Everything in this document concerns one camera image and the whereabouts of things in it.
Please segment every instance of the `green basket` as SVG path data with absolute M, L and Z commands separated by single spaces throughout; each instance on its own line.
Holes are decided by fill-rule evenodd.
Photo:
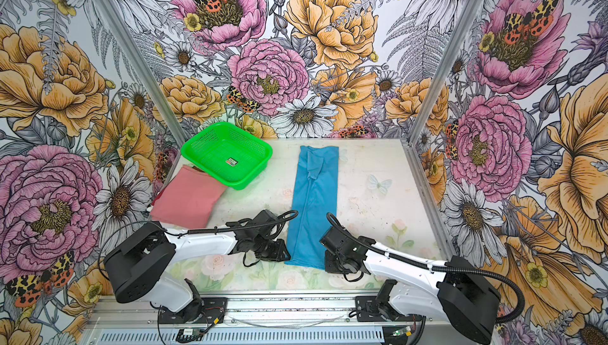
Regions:
M 244 189 L 272 156 L 272 147 L 228 122 L 212 124 L 182 146 L 184 158 L 222 184 Z

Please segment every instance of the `white table surface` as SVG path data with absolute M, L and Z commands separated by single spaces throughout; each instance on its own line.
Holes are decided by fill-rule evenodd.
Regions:
M 441 257 L 398 139 L 279 139 L 267 143 L 274 154 L 266 170 L 243 190 L 228 188 L 215 205 L 208 227 L 253 218 L 263 209 L 277 215 L 290 210 L 300 146 L 333 145 L 340 148 L 340 222 L 355 236 L 364 235 L 423 258 Z M 174 175 L 183 165 L 192 164 L 182 157 Z M 391 180 L 386 195 L 371 187 L 371 175 L 379 182 Z M 287 230 L 288 226 L 280 238 L 286 238 Z M 242 258 L 235 254 L 185 260 L 174 265 L 171 273 L 192 280 L 199 291 L 360 289 L 382 284 L 373 276 L 349 283 L 342 275 L 267 262 L 245 268 Z M 248 263 L 254 260 L 252 254 L 247 258 Z

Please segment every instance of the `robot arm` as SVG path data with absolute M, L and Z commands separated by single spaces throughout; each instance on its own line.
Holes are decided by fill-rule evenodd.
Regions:
M 464 258 L 449 262 L 404 254 L 367 237 L 355 239 L 335 216 L 328 214 L 332 227 L 321 238 L 325 251 L 325 271 L 367 273 L 389 278 L 375 301 L 362 310 L 396 321 L 402 316 L 421 315 L 449 321 L 467 338 L 491 342 L 496 323 L 519 316 L 524 300 L 521 290 L 505 277 L 477 270 Z M 484 276 L 499 279 L 513 288 L 517 307 L 497 320 L 499 292 Z
M 258 260 L 289 260 L 285 241 L 277 236 L 285 222 L 296 216 L 295 211 L 277 217 L 264 210 L 254 219 L 195 230 L 165 229 L 158 222 L 146 223 L 105 257 L 116 301 L 149 301 L 174 312 L 183 322 L 191 321 L 201 313 L 199 293 L 191 281 L 176 279 L 165 270 L 184 259 L 250 250 Z

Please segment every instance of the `blue cloth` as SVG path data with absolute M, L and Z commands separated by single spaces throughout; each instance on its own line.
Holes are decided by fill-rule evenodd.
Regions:
M 338 147 L 300 147 L 291 205 L 299 215 L 289 222 L 288 265 L 325 269 L 325 248 L 319 240 L 330 228 L 325 215 L 336 214 L 338 208 L 338 160 Z

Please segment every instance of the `red cloth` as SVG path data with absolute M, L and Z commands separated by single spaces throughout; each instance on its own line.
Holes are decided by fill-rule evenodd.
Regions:
M 150 217 L 187 229 L 206 227 L 213 205 L 225 190 L 208 174 L 183 166 L 152 203 Z

